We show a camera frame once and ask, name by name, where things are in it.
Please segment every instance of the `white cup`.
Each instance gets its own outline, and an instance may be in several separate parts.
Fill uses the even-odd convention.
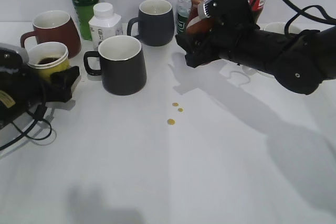
[[[285,34],[285,26],[286,26],[286,23],[273,22],[265,26],[264,31],[270,31],[271,33],[277,33],[277,34]],[[289,26],[290,34],[299,34],[300,32],[302,32],[302,29],[300,29],[299,27],[295,25]]]

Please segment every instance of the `black mug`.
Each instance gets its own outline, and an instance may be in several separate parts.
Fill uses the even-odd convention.
[[[172,41],[175,32],[172,5],[166,0],[146,0],[139,6],[139,15],[129,21],[127,35],[131,35],[132,27],[138,24],[140,39],[148,46],[159,47]]]
[[[88,58],[100,59],[100,70],[89,66]],[[140,41],[131,36],[114,36],[104,40],[97,51],[86,52],[84,67],[91,76],[102,76],[104,88],[117,95],[130,95],[146,84],[146,66]]]

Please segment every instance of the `yellow spill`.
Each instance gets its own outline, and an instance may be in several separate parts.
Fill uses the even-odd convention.
[[[174,125],[175,124],[175,120],[174,119],[168,119],[167,123],[169,125]]]

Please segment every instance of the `jar lid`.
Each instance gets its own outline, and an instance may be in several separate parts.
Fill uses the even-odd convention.
[[[97,18],[112,18],[114,16],[113,5],[110,3],[98,3],[94,5],[93,13]]]

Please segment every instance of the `white table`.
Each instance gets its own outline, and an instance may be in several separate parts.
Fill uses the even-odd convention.
[[[29,30],[0,23],[0,42]],[[0,153],[1,224],[336,222],[336,81],[307,97],[223,60],[189,68],[174,41],[143,48],[145,88],[118,97],[87,76],[83,43],[52,137]]]

